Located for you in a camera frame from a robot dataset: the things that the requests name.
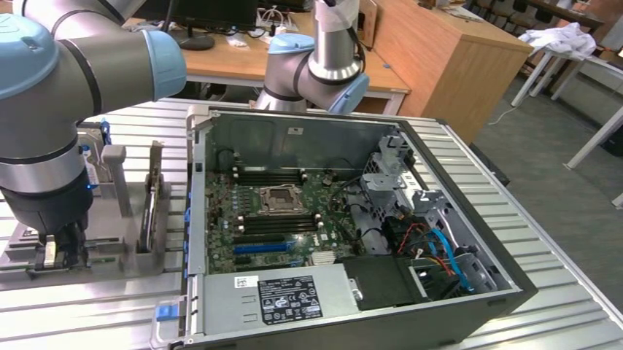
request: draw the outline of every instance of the white cloth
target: white cloth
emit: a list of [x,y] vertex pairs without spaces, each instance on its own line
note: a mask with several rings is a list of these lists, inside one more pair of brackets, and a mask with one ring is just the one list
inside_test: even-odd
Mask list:
[[571,23],[561,28],[545,29],[544,31],[525,31],[519,40],[527,42],[535,48],[531,55],[545,47],[576,61],[583,61],[592,54],[596,47],[595,39],[589,34],[580,31],[577,23]]

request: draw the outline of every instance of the barcode sticker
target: barcode sticker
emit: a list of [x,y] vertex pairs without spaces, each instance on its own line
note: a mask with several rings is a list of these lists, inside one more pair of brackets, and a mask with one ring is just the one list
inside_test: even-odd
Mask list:
[[257,286],[258,276],[241,276],[233,278],[233,287],[234,288],[248,288]]

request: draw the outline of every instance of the computer monitor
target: computer monitor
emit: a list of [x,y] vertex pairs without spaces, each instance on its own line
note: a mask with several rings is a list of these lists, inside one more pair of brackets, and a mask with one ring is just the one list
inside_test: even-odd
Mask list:
[[258,0],[180,0],[173,20],[200,27],[254,29]]
[[304,0],[258,0],[260,7],[270,8],[276,6],[278,11],[304,11]]
[[[192,31],[194,28],[218,28],[229,30],[254,29],[258,0],[176,0],[170,19],[188,27],[184,34],[170,32],[180,47],[186,50],[206,50],[214,40],[205,34]],[[146,20],[164,20],[170,0],[148,0],[134,17]]]

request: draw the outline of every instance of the aluminum table surface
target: aluminum table surface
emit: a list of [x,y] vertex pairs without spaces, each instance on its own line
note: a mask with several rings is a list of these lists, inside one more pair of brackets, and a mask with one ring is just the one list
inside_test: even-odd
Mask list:
[[[181,286],[185,111],[190,103],[205,102],[164,99],[105,116],[112,142],[128,148],[124,169],[129,182],[144,180],[152,140],[164,142],[164,178],[173,187],[165,272],[136,279],[0,291],[0,348],[149,349],[153,306],[178,295]],[[621,314],[465,144],[436,121],[412,118],[409,123],[539,288],[513,314],[489,321],[460,344],[444,349],[623,349]],[[416,170],[433,187],[421,164]],[[0,197],[0,251],[14,226]]]

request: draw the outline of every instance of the chair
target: chair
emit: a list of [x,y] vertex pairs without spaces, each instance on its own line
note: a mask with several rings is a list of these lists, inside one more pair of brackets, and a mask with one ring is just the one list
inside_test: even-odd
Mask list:
[[513,12],[513,0],[497,0],[493,3],[493,8],[491,9],[489,22],[493,24],[493,26],[496,26],[497,20],[503,19],[504,22],[499,27],[505,28],[505,25],[508,24],[508,18]]
[[508,31],[511,34],[519,36],[519,29],[523,28],[524,31],[527,29],[532,29],[535,26],[535,15],[536,9],[527,5],[524,0],[515,0],[513,2],[513,9],[515,13],[508,17],[508,22],[513,24],[512,31]]
[[480,16],[480,11],[484,10],[483,18],[487,19],[491,16],[491,8],[492,8],[491,3],[492,2],[493,0],[472,0],[468,10],[479,16]]

